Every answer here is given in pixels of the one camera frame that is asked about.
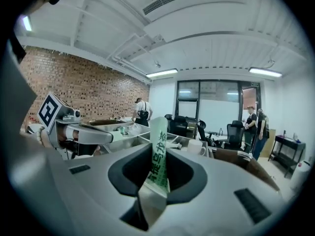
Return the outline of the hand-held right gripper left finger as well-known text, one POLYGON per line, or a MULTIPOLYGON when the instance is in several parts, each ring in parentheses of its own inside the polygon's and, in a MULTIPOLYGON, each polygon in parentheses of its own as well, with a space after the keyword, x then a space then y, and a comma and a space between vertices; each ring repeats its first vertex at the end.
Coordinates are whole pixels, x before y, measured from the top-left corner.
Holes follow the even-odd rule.
POLYGON ((146 144, 116 161, 108 170, 108 179, 125 196, 136 197, 146 180, 152 163, 152 144, 146 144))

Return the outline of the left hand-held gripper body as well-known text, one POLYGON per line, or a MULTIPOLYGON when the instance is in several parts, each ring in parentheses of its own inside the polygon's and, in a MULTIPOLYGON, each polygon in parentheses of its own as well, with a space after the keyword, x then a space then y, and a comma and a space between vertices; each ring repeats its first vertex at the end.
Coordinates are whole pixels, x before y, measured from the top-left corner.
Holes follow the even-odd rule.
POLYGON ((64 160, 75 158, 78 153, 78 142, 66 140, 59 143, 57 131, 68 124, 80 123, 80 111, 72 108, 55 93, 49 92, 37 117, 41 123, 36 132, 37 141, 46 148, 59 151, 64 160))

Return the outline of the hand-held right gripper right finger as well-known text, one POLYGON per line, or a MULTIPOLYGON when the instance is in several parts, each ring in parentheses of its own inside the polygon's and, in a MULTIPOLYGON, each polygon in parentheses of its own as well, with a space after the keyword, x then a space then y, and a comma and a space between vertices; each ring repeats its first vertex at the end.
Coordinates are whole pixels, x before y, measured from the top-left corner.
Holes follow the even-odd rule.
POLYGON ((166 170, 170 188, 167 205, 188 203, 206 187, 205 169, 169 148, 166 150, 166 170))

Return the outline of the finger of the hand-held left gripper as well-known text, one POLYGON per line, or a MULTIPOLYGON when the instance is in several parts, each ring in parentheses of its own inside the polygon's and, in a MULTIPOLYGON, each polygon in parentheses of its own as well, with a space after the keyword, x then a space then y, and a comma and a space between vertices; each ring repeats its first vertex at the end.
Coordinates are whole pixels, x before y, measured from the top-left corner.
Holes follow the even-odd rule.
POLYGON ((97 129, 95 126, 74 123, 66 126, 66 138, 79 144, 108 144, 113 142, 113 135, 97 129))

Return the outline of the person's left hand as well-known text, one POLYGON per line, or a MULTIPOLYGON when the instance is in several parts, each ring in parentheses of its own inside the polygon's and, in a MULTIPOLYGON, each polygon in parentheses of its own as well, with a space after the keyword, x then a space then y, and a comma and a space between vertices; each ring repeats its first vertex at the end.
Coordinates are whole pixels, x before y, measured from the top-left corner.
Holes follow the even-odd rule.
POLYGON ((78 140, 79 131, 68 127, 60 127, 57 131, 59 143, 66 140, 78 140))

